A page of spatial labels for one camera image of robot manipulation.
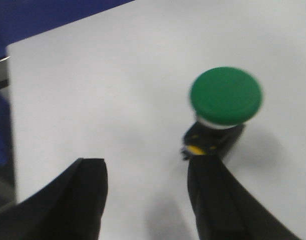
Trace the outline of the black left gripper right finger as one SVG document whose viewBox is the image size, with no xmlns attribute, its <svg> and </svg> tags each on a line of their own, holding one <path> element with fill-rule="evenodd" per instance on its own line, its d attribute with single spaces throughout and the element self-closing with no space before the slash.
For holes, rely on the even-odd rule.
<svg viewBox="0 0 306 240">
<path fill-rule="evenodd" d="M 201 240 L 296 240 L 216 156 L 189 160 L 187 186 Z"/>
</svg>

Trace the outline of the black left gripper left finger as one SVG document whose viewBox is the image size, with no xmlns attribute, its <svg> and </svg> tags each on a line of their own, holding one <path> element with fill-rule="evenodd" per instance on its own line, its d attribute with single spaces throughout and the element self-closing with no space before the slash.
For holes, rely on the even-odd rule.
<svg viewBox="0 0 306 240">
<path fill-rule="evenodd" d="M 105 161 L 79 158 L 40 191 L 0 213 L 0 240 L 96 240 L 107 194 Z"/>
</svg>

